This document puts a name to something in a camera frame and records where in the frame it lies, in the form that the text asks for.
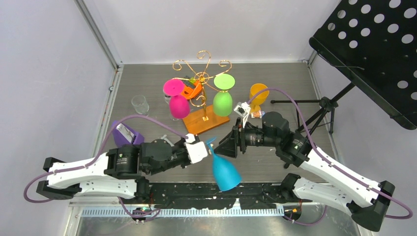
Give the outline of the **green plastic wine glass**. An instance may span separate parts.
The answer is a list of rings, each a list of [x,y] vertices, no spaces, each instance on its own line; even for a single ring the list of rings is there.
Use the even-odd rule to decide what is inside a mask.
[[[214,85],[219,92],[213,99],[213,111],[217,116],[227,117],[233,108],[233,99],[229,90],[235,85],[235,79],[230,74],[219,74],[214,78]]]

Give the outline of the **gold rack with wooden base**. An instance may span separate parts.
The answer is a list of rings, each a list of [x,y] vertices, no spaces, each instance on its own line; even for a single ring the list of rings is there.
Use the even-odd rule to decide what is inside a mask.
[[[207,56],[208,60],[205,68],[202,71],[197,72],[193,67],[183,59],[178,59],[172,64],[172,68],[175,71],[181,71],[182,66],[185,64],[194,75],[191,77],[200,82],[202,90],[195,98],[188,100],[190,113],[187,117],[181,119],[189,133],[198,135],[221,125],[224,125],[230,121],[229,115],[227,117],[217,116],[213,111],[213,99],[219,92],[219,89],[214,85],[214,78],[219,74],[228,74],[232,69],[233,64],[229,60],[221,60],[218,66],[226,68],[225,71],[211,76],[207,73],[207,69],[211,62],[211,53],[206,50],[201,50],[197,53],[196,57],[199,60],[203,60]]]

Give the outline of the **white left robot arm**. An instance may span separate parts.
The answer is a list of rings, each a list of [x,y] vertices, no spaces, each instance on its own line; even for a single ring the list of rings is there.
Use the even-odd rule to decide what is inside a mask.
[[[36,192],[49,200],[69,200],[75,196],[118,196],[146,203],[151,196],[145,175],[155,175],[192,163],[190,139],[180,139],[173,146],[165,140],[139,145],[123,145],[93,158],[66,163],[53,157],[43,169],[51,175],[40,181]]]

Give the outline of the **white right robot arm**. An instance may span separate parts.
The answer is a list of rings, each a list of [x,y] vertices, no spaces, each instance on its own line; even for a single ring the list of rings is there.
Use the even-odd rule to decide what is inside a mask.
[[[244,124],[237,119],[232,131],[214,149],[214,153],[236,158],[247,147],[274,147],[275,154],[286,163],[314,173],[329,182],[323,185],[289,173],[279,186],[286,202],[311,200],[346,213],[358,225],[378,232],[390,205],[395,187],[388,181],[369,180],[341,166],[321,148],[311,144],[299,132],[292,132],[289,122],[278,112],[262,117],[262,127]]]

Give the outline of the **blue plastic wine glass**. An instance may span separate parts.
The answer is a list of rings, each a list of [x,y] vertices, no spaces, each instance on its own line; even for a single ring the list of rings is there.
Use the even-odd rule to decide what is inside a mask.
[[[206,141],[212,155],[212,174],[220,191],[229,191],[238,186],[242,180],[236,167],[227,159],[214,152],[212,143],[216,138]]]

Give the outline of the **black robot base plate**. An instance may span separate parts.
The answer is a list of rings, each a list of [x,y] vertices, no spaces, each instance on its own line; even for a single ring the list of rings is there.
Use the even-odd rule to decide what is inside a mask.
[[[276,204],[300,199],[278,183],[240,183],[228,191],[215,183],[152,183],[138,197],[122,199],[124,204],[149,204],[161,209],[231,209],[238,200],[242,209],[272,209]]]

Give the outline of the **pink plastic wine glass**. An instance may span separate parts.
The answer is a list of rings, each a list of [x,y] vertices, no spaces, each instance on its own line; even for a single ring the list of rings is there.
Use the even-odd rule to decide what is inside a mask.
[[[166,81],[163,86],[164,93],[171,97],[169,101],[170,113],[177,119],[183,119],[190,113],[188,100],[181,94],[184,87],[184,83],[177,78]]]

